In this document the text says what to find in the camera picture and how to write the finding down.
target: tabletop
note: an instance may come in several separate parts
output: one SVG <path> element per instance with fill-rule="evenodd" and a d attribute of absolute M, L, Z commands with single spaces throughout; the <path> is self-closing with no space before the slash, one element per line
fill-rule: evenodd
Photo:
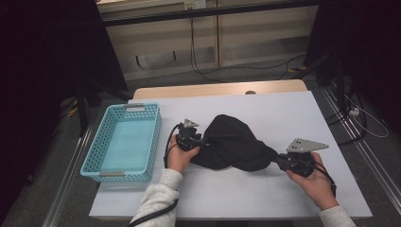
<path fill-rule="evenodd" d="M 278 83 L 272 81 L 254 84 L 265 84 L 261 87 L 266 88 L 269 87 L 267 84 Z M 233 92 L 244 94 L 244 91 L 250 89 L 257 90 L 254 89 L 256 86 L 239 85 L 242 86 L 238 86 L 238 89 L 242 90 L 234 89 Z M 304 88 L 300 87 L 303 91 L 260 94 L 262 90 L 257 90 L 259 93 L 252 96 L 227 95 L 224 92 L 218 93 L 219 89 L 216 89 L 217 92 L 212 96 L 150 99 L 136 98 L 137 94 L 143 92 L 137 91 L 135 99 L 130 102 L 157 102 L 163 118 L 151 183 L 157 183 L 160 178 L 160 171 L 164 165 L 163 149 L 175 124 L 189 118 L 199 123 L 199 132 L 203 132 L 217 114 L 228 114 L 248 124 L 256 138 L 279 153 L 285 152 L 296 137 L 328 144 L 329 148 L 319 153 L 338 185 L 339 202 L 352 218 L 370 217 L 372 213 L 313 95 L 305 91 L 305 85 Z M 162 90 L 165 92 L 168 89 L 170 92 L 179 91 L 181 94 L 183 88 Z M 319 213 L 319 209 L 302 189 L 275 164 L 256 172 L 245 172 L 233 167 L 215 171 L 190 165 L 184 176 L 178 188 L 181 193 L 177 208 L 178 219 L 295 219 L 317 217 Z M 130 219 L 138 209 L 147 186 L 148 183 L 102 183 L 90 216 L 101 219 Z"/>

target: basket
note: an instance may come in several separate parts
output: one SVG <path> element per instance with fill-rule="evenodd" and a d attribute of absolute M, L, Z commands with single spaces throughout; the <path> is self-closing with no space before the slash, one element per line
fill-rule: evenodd
<path fill-rule="evenodd" d="M 108 107 L 80 174 L 97 182 L 149 182 L 161 124 L 157 103 Z"/>

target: black cloth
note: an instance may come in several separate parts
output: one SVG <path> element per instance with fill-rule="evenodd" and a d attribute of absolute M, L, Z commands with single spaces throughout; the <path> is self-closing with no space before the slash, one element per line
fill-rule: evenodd
<path fill-rule="evenodd" d="M 257 171 L 269 166 L 278 153 L 256 139 L 245 123 L 229 115 L 218 115 L 203 138 L 209 143 L 200 149 L 191 163 L 214 170 L 233 166 Z"/>

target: person's right hand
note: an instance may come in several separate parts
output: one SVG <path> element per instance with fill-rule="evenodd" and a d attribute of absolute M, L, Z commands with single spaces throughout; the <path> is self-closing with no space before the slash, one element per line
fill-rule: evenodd
<path fill-rule="evenodd" d="M 323 165 L 322 158 L 318 153 L 311 152 L 311 154 L 317 163 Z M 287 170 L 286 173 L 291 180 L 302 187 L 308 197 L 311 198 L 321 210 L 339 205 L 331 191 L 330 182 L 327 177 L 318 170 L 315 169 L 307 178 L 293 173 L 290 170 Z"/>

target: metal plate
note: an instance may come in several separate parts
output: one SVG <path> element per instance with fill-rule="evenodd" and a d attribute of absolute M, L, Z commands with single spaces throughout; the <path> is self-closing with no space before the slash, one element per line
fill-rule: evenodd
<path fill-rule="evenodd" d="M 324 149 L 324 148 L 328 148 L 328 145 L 318 143 L 318 142 L 313 142 L 310 140 L 296 138 L 288 146 L 287 151 L 288 152 L 305 153 L 305 152 L 309 152 L 309 151 L 313 151 L 313 150 L 317 150 L 317 149 Z"/>

